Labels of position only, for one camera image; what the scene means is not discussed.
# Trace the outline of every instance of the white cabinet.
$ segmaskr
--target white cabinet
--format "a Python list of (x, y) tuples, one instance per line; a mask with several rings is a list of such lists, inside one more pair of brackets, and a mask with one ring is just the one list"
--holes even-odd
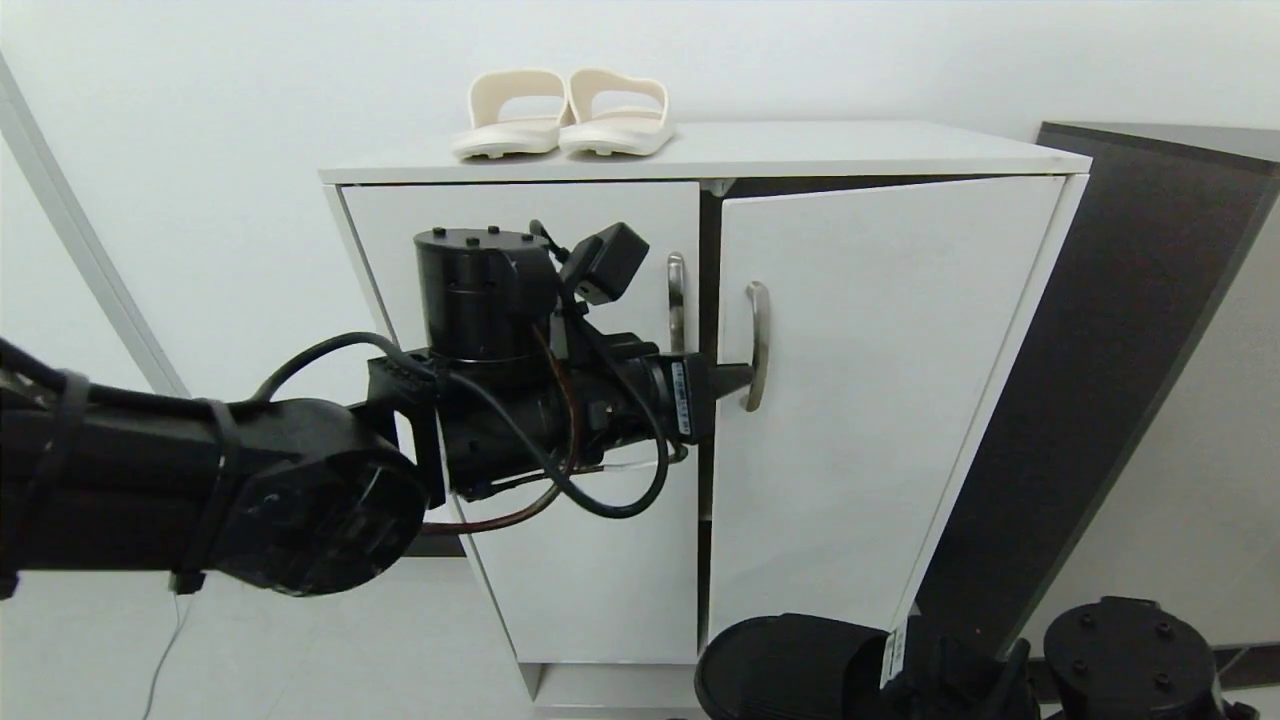
[(788, 611), (892, 626), (1062, 184), (724, 202), (721, 360), (751, 360), (751, 282), (772, 338), (759, 409), (718, 409), (710, 635)]
[[(562, 245), (626, 222), (649, 254), (626, 296), (591, 310), (603, 332), (635, 332), (671, 350), (667, 259), (685, 259), (686, 313), (696, 318), (698, 183), (453, 184), (343, 191), (390, 331), (406, 348), (426, 345), (413, 236), (434, 225), (524, 229), (538, 218)], [(696, 323), (686, 323), (696, 348)], [(687, 664), (698, 659), (698, 450), (672, 465), (667, 487), (630, 521), (607, 520), (559, 498), (516, 528), (475, 536), (479, 561), (521, 662)], [(605, 462), (652, 460), (652, 445), (618, 448)], [(609, 503), (632, 502), (652, 469), (580, 480)], [(468, 521), (520, 510), (545, 491), (531, 484), (461, 505)], [(662, 602), (637, 603), (652, 594)]]
[[(691, 696), (668, 691), (691, 680), (701, 621), (713, 634), (785, 611), (899, 620), (1088, 167), (927, 123), (831, 122), (684, 124), (645, 159), (460, 163), (436, 138), (321, 172), (370, 309), (404, 347), (426, 342), (412, 237), (433, 225), (538, 218), (572, 245), (625, 220), (649, 256), (626, 296), (590, 319), (669, 348), (666, 261), (680, 252), (687, 348), (699, 347), (699, 327), (718, 328), (701, 341), (718, 345), (721, 361), (751, 360), (745, 288), (769, 293), (762, 402), (751, 413), (740, 397), (721, 402), (705, 477), (696, 457), (672, 466), (662, 498), (632, 520), (559, 501), (467, 543), (512, 660), (526, 679), (548, 664), (530, 683), (535, 701), (556, 714), (616, 703), (635, 716), (685, 715)], [(652, 454), (636, 446), (618, 460)], [(630, 501), (648, 482), (645, 470), (582, 479), (608, 501)], [(714, 493), (701, 519), (699, 487)], [(522, 489), (461, 512), (495, 516), (541, 491)], [(620, 689), (613, 700), (599, 696), (598, 676)]]

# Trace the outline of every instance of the white slipper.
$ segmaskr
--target white slipper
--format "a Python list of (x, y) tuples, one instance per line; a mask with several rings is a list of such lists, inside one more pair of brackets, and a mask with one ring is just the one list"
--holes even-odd
[[(552, 96), (563, 100), (558, 115), (498, 119), (498, 111), (515, 97)], [(508, 152), (550, 152), (559, 142), (559, 129), (573, 122), (564, 81), (552, 70), (525, 68), (485, 73), (471, 83), (471, 129), (453, 137), (449, 149), (458, 158)]]
[[(652, 108), (614, 108), (596, 113), (595, 96), (608, 91), (639, 92), (657, 100)], [(600, 155), (626, 152), (653, 155), (676, 127), (667, 115), (667, 88), (655, 79), (641, 79), (600, 68), (584, 68), (568, 79), (568, 102), (577, 124), (561, 128), (559, 145), (568, 152), (590, 150)]]

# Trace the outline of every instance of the metal handle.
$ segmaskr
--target metal handle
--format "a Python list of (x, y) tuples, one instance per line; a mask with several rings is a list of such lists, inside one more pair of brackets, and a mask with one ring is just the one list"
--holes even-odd
[(685, 256), (667, 255), (667, 323), (671, 325), (671, 351), (685, 351)]
[(769, 288), (762, 282), (751, 281), (746, 286), (746, 297), (751, 301), (751, 328), (755, 333), (755, 343), (751, 346), (751, 370), (755, 374), (742, 398), (742, 407), (748, 413), (755, 413), (764, 400), (764, 380), (769, 375), (769, 325), (773, 309), (769, 305)]

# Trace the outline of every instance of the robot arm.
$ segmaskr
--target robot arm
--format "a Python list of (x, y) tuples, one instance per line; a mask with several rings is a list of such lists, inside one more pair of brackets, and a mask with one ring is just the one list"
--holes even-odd
[[(4, 342), (4, 597), (20, 569), (172, 570), (179, 593), (219, 570), (324, 594), (372, 579), (420, 532), (509, 527), (561, 493), (630, 518), (653, 503), (684, 446), (709, 436), (716, 400), (750, 382), (748, 366), (662, 355), (586, 322), (588, 304), (621, 297), (648, 251), (625, 224), (572, 252), (545, 232), (497, 228), (436, 228), (415, 246), (430, 347), (339, 336), (242, 402), (96, 386)], [(365, 402), (271, 400), (308, 363), (357, 342), (385, 354), (369, 363)], [(417, 462), (398, 451), (396, 414), (410, 420)], [(571, 478), (599, 470), (607, 450), (643, 441), (655, 442), (658, 466), (635, 503), (602, 503)], [(445, 470), (448, 491), (472, 501), (552, 486), (499, 521), (424, 527), (422, 512), (445, 500)]]

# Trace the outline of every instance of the white label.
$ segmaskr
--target white label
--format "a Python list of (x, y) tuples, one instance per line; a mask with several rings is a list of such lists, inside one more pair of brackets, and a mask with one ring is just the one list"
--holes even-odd
[(881, 689), (902, 671), (902, 664), (906, 660), (908, 621), (910, 621), (910, 616), (902, 620), (902, 624), (884, 639), (884, 657), (881, 660)]
[(689, 424), (689, 396), (685, 388), (685, 366), (680, 363), (671, 364), (671, 395), (676, 398), (676, 428), (680, 434), (689, 436), (694, 432)]

